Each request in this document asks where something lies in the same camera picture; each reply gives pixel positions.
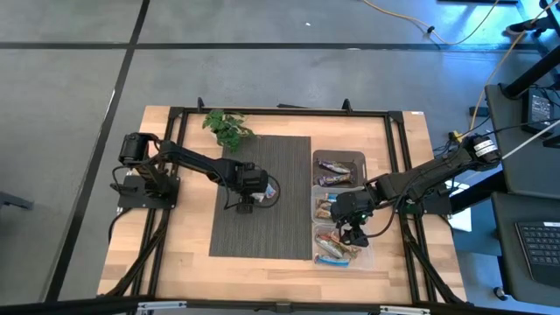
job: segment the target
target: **keyboard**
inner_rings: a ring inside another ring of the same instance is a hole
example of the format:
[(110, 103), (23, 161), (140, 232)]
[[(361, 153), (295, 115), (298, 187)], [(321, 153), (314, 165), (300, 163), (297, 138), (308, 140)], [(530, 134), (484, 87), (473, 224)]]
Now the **keyboard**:
[(560, 222), (515, 223), (533, 280), (560, 288)]

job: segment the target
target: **black cable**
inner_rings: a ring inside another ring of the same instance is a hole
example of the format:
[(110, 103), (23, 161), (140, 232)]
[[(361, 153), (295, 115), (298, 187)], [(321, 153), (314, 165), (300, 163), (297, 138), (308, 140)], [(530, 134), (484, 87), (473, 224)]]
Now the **black cable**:
[(124, 166), (124, 165), (120, 165), (117, 166), (116, 168), (113, 169), (113, 171), (111, 172), (111, 174), (113, 175), (113, 181), (114, 181), (114, 185), (112, 185), (112, 187), (117, 190), (119, 192), (119, 194), (123, 194), (123, 192), (121, 191), (121, 184), (119, 184), (119, 181), (116, 180), (116, 175), (115, 172), (118, 170), (121, 170), (123, 168), (128, 168), (128, 166)]
[(203, 160), (197, 159), (196, 157), (192, 157), (192, 158), (195, 159), (195, 160), (197, 160), (199, 163), (202, 163), (203, 165), (206, 165), (207, 167), (213, 169), (213, 172), (214, 172), (216, 175), (218, 175), (218, 177), (220, 178), (220, 180), (221, 180), (221, 182), (223, 183), (224, 187), (226, 188), (226, 205), (224, 205), (224, 210), (229, 209), (231, 206), (229, 205), (229, 186), (228, 186), (228, 182), (226, 182), (226, 178), (225, 178), (225, 177), (221, 174), (221, 172), (218, 171), (218, 169), (216, 169), (213, 165), (211, 165), (211, 164), (209, 164), (209, 163), (207, 163), (207, 162), (205, 162), (205, 161), (203, 161)]
[[(456, 158), (457, 155), (458, 155), (457, 152), (459, 152), (459, 151), (457, 150), (457, 151), (455, 152), (455, 154), (453, 154), (451, 157), (449, 157), (449, 159), (451, 160), (451, 159), (453, 159), (453, 158)], [(395, 218), (395, 214), (396, 214), (396, 211), (397, 211), (398, 207), (400, 206), (399, 204), (401, 203), (401, 200), (403, 199), (404, 196), (407, 195), (407, 193), (408, 193), (409, 189), (411, 188), (412, 184), (414, 184), (414, 181), (417, 180), (418, 177), (420, 177), (420, 175), (425, 175), (427, 172), (431, 172), (431, 171), (435, 170), (436, 168), (438, 168), (439, 166), (440, 166), (440, 165), (435, 165), (434, 167), (430, 168), (430, 169), (427, 170), (427, 171), (419, 172), (415, 177), (413, 177), (413, 178), (407, 183), (407, 185), (404, 187), (404, 189), (402, 190), (402, 192), (401, 192), (401, 194), (399, 195), (399, 197), (396, 199), (396, 202), (394, 203), (393, 211), (392, 211), (392, 213), (391, 213), (391, 216), (390, 216), (389, 219), (388, 219), (387, 225), (386, 225), (381, 231), (379, 231), (378, 233), (375, 233), (375, 234), (364, 235), (364, 236), (359, 237), (358, 239), (356, 239), (356, 241), (358, 241), (359, 239), (362, 239), (362, 238), (374, 238), (374, 237), (380, 236), (380, 235), (382, 235), (383, 233), (387, 232), (387, 230), (391, 227), (391, 223), (393, 223), (393, 219)]]
[[(467, 133), (476, 130), (477, 128), (480, 128), (485, 122), (488, 121), (488, 119), (490, 119), (490, 116), (488, 116), (485, 120), (483, 120), (481, 123), (479, 123), (476, 127), (470, 129), (469, 131), (462, 133), (460, 135), (457, 135), (457, 138), (462, 137), (464, 135), (466, 135)], [(447, 142), (444, 145), (441, 145), (439, 147), (437, 147), (436, 149), (434, 149), (434, 151), (442, 151), (440, 153), (438, 153), (437, 155), (435, 155), (435, 158), (439, 158), (441, 156), (443, 156), (445, 153), (449, 152), (450, 147), (453, 145), (453, 139), (449, 139), (447, 140)]]
[(111, 243), (111, 238), (113, 237), (113, 228), (115, 227), (115, 223), (125, 214), (127, 214), (132, 208), (124, 208), (112, 221), (111, 224), (108, 226), (108, 242)]
[(236, 204), (230, 205), (228, 208), (236, 207), (236, 206), (251, 206), (251, 207), (256, 207), (256, 208), (270, 208), (270, 207), (273, 207), (280, 200), (280, 192), (281, 192), (282, 189), (280, 188), (280, 183), (278, 183), (278, 180), (276, 178), (274, 178), (274, 176), (269, 175), (269, 178), (274, 180), (274, 182), (276, 183), (276, 186), (278, 187), (278, 189), (276, 190), (276, 199), (270, 205), (263, 206), (263, 205), (256, 205), (256, 204), (244, 204), (242, 202), (238, 202)]
[(449, 191), (449, 194), (451, 195), (454, 190), (455, 190), (455, 176), (453, 176), (453, 178), (451, 179), (451, 190)]
[(420, 216), (418, 218), (406, 218), (409, 221), (420, 221), (423, 217), (424, 214), (426, 213), (426, 209), (424, 208), (424, 201), (422, 200), (422, 202), (420, 202)]
[(499, 129), (496, 129), (496, 130), (494, 130), (494, 131), (487, 132), (487, 133), (485, 133), (485, 134), (482, 135), (482, 136), (484, 137), (484, 136), (492, 135), (492, 134), (494, 134), (494, 133), (498, 133), (498, 132), (503, 131), (503, 130), (508, 130), (508, 129), (517, 128), (517, 127), (521, 127), (521, 126), (527, 126), (527, 125), (530, 125), (530, 124), (535, 124), (535, 123), (546, 123), (546, 122), (555, 122), (555, 121), (557, 121), (557, 120), (560, 120), (560, 118), (551, 118), (551, 119), (545, 119), (545, 120), (536, 121), (536, 122), (524, 122), (524, 123), (516, 124), (516, 125), (514, 125), (514, 126), (508, 126), (508, 127), (504, 127), (504, 128), (499, 128)]

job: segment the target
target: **gray floor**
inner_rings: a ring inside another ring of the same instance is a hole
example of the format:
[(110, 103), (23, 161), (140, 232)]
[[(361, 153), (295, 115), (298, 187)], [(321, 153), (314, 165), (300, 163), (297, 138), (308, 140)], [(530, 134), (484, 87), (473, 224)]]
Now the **gray floor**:
[[(3, 0), (0, 41), (128, 42), (140, 0)], [(463, 38), (486, 5), (376, 1), (437, 26), (448, 40)], [(525, 1), (525, 7), (535, 6)], [(502, 44), (506, 25), (522, 21), (500, 6), (467, 43)], [(554, 33), (542, 41), (558, 43)], [(152, 1), (141, 42), (430, 43), (411, 23), (358, 1)], [(524, 39), (527, 43), (533, 40)], [(0, 210), (0, 305), (41, 299), (81, 178), (104, 117), (124, 51), (0, 50), (0, 191), (35, 200), (35, 209)], [(61, 297), (95, 295), (116, 210), (110, 170), (125, 133), (137, 130), (145, 105), (274, 107), (279, 102), (339, 108), (425, 112), (432, 145), (466, 130), (467, 108), (503, 52), (327, 50), (136, 51), (87, 207)], [(493, 82), (511, 81), (539, 60), (514, 52)], [(490, 123), (482, 129), (491, 129)], [(467, 296), (476, 305), (531, 311), (491, 296), (500, 279), (484, 258), (459, 255)], [(539, 309), (555, 312), (554, 309)], [(191, 313), (212, 311), (192, 311)]]

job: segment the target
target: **wooden tabletop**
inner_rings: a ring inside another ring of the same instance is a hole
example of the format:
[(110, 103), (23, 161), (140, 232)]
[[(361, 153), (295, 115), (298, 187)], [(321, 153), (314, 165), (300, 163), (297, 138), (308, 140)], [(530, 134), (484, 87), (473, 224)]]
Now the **wooden tabletop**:
[[(163, 138), (169, 107), (149, 106), (141, 132)], [(405, 129), (413, 166), (433, 158), (424, 114), (404, 112)], [(183, 146), (221, 157), (203, 115), (189, 115)], [(389, 151), (383, 120), (374, 117), (297, 115), (248, 115), (246, 126), (256, 134), (305, 136), (315, 150), (361, 151), (370, 178), (390, 172)], [(404, 170), (396, 125), (393, 126), (399, 170)], [(312, 261), (209, 256), (217, 185), (195, 171), (179, 169), (178, 204), (171, 212), (169, 230), (157, 284), (158, 298), (219, 299), (244, 301), (298, 301), (331, 303), (410, 303), (410, 288), (398, 220), (382, 236), (373, 239), (371, 271), (320, 269)], [(388, 222), (391, 208), (376, 210), (367, 223), (371, 232)], [(112, 289), (137, 258), (147, 211), (134, 209), (115, 225), (99, 293)], [(430, 260), (455, 294), (466, 299), (451, 230), (435, 215), (423, 217)], [(141, 292), (147, 291), (151, 270), (148, 261)], [(422, 268), (416, 262), (420, 295), (426, 299)]]

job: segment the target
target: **wrapped food item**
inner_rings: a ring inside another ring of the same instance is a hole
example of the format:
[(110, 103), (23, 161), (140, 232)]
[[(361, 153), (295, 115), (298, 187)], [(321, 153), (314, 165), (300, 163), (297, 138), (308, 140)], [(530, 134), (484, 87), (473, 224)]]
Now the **wrapped food item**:
[(344, 256), (342, 248), (326, 234), (316, 234), (315, 242), (319, 247), (337, 258), (342, 258)]
[(318, 178), (318, 184), (323, 187), (333, 186), (345, 182), (352, 184), (354, 182), (354, 176), (352, 176), (352, 174), (344, 174), (337, 176), (321, 176)]
[(324, 209), (326, 211), (331, 211), (331, 206), (333, 203), (325, 199), (316, 199), (315, 206), (317, 209)]
[(272, 188), (270, 184), (268, 184), (266, 186), (266, 190), (264, 191), (264, 197), (270, 199), (274, 197), (275, 194), (277, 194), (277, 191), (274, 188)]
[(350, 169), (345, 167), (343, 164), (335, 161), (319, 160), (318, 164), (325, 167), (327, 170), (337, 172), (338, 174), (349, 174)]
[(315, 199), (315, 217), (320, 219), (331, 219), (331, 205), (333, 203), (326, 199)]
[(342, 251), (348, 254), (352, 259), (356, 259), (356, 257), (358, 257), (358, 254), (361, 252), (361, 248), (356, 247), (354, 245), (346, 245), (343, 242), (341, 242), (339, 238), (339, 233), (337, 231), (332, 231), (329, 234), (329, 237), (333, 242), (337, 243), (342, 249)]
[(331, 212), (322, 208), (315, 210), (315, 217), (319, 219), (331, 219)]
[(315, 255), (313, 261), (315, 263), (323, 263), (323, 264), (337, 266), (337, 267), (348, 267), (348, 265), (350, 264), (350, 260), (346, 258), (333, 258), (328, 255), (319, 255), (319, 254)]

